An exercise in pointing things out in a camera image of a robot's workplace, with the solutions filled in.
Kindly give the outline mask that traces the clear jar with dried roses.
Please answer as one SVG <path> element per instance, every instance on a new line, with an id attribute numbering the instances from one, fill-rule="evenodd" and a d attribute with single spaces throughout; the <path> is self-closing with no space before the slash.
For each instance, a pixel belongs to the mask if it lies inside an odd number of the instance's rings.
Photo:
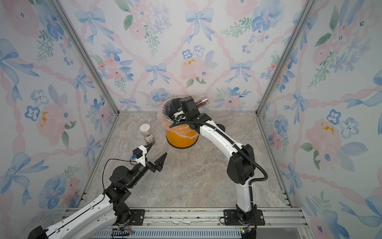
<path id="1" fill-rule="evenodd" d="M 208 105 L 210 103 L 209 99 L 208 98 L 205 98 L 205 99 L 199 99 L 195 102 L 196 104 L 196 108 L 199 109 L 199 108 L 202 108 L 206 105 Z"/>

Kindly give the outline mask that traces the white-lidded flower tea jar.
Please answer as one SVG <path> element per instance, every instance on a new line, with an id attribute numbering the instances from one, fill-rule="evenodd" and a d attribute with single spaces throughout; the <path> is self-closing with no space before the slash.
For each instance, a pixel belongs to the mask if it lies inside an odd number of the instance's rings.
<path id="1" fill-rule="evenodd" d="M 147 123 L 144 123 L 140 126 L 140 132 L 147 144 L 154 144 L 155 143 L 155 138 L 152 133 L 151 126 Z"/>

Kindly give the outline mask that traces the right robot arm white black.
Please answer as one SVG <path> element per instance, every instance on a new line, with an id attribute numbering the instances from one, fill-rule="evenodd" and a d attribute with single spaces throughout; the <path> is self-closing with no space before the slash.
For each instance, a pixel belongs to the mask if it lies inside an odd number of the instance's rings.
<path id="1" fill-rule="evenodd" d="M 255 206 L 250 186 L 256 169 L 253 148 L 248 144 L 237 143 L 227 135 L 222 126 L 216 124 L 209 115 L 199 111 L 192 97 L 180 99 L 180 108 L 173 118 L 172 127 L 188 125 L 224 154 L 228 160 L 227 175 L 236 186 L 238 221 L 243 225 L 255 225 Z"/>

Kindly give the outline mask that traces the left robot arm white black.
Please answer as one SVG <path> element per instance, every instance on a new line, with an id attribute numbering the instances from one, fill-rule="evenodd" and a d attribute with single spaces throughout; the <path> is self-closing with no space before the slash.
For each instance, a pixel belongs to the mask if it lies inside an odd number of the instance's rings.
<path id="1" fill-rule="evenodd" d="M 133 150 L 129 162 L 131 169 L 118 166 L 112 172 L 110 185 L 88 205 L 47 227 L 38 226 L 33 229 L 30 239 L 89 239 L 101 230 L 117 225 L 127 226 L 136 217 L 125 201 L 130 197 L 132 189 L 148 172 L 160 172 L 163 169 L 167 153 L 161 155 L 155 162 L 147 160 L 146 155 L 152 144 L 141 145 Z"/>

